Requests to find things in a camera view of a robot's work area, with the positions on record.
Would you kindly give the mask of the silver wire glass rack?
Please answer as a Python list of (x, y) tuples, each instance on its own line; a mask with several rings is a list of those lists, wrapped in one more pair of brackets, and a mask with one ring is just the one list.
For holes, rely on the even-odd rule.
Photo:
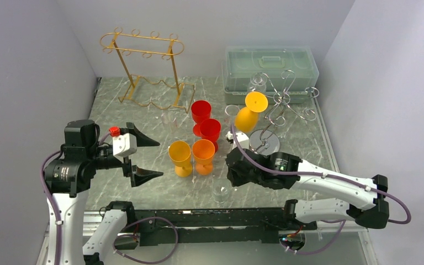
[(305, 108), (302, 113), (298, 113), (291, 106), (290, 88), (296, 80), (296, 74), (292, 70), (284, 70), (280, 74), (281, 79), (286, 82), (289, 77), (293, 80), (288, 86), (283, 85), (282, 90), (277, 90), (268, 76), (267, 84), (269, 84), (274, 94), (270, 97), (272, 99), (270, 109), (266, 111), (263, 119), (267, 122), (264, 129), (256, 130), (249, 137), (250, 150), (254, 153), (264, 155), (267, 152), (274, 153), (280, 149), (280, 140), (276, 134), (279, 127), (285, 125), (286, 119), (284, 113), (286, 110), (292, 111), (298, 118), (305, 121), (314, 121), (316, 119), (315, 111)]

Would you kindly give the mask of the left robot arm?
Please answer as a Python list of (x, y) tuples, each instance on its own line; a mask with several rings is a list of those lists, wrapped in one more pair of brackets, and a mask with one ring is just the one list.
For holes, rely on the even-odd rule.
[(120, 168), (138, 187), (161, 172), (139, 168), (130, 155), (139, 147), (155, 147), (158, 142), (143, 134), (132, 122), (109, 129), (111, 144), (105, 143), (93, 120), (69, 122), (65, 142), (51, 155), (40, 171), (50, 214), (48, 264), (103, 264), (120, 231), (131, 231), (137, 222), (132, 202), (110, 202), (89, 240), (83, 240), (84, 212), (91, 180), (98, 170)]

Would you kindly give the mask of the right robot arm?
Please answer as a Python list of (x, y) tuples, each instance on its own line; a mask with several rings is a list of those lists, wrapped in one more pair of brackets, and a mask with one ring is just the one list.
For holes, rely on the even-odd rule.
[(285, 152), (260, 155), (251, 150), (232, 149), (225, 158), (227, 178), (234, 187), (247, 183), (265, 188), (301, 189), (326, 199), (291, 199), (285, 203), (282, 222), (289, 229), (313, 221), (354, 221), (370, 229), (383, 229), (389, 220), (389, 204), (384, 194), (387, 178), (352, 177), (325, 168)]

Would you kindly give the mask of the clear stemless glass front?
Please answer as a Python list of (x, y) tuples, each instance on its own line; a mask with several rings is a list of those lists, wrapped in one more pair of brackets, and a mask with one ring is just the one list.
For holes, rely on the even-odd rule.
[(216, 179), (212, 186), (212, 195), (214, 202), (224, 203), (231, 193), (231, 183), (228, 179)]

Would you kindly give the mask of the clear ribbed wine glass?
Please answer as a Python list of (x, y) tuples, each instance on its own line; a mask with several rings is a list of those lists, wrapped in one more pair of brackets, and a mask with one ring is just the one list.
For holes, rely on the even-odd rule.
[(250, 77), (248, 91), (249, 92), (257, 91), (257, 92), (265, 94), (267, 90), (267, 81), (268, 81), (268, 76), (265, 73), (258, 72), (253, 74)]

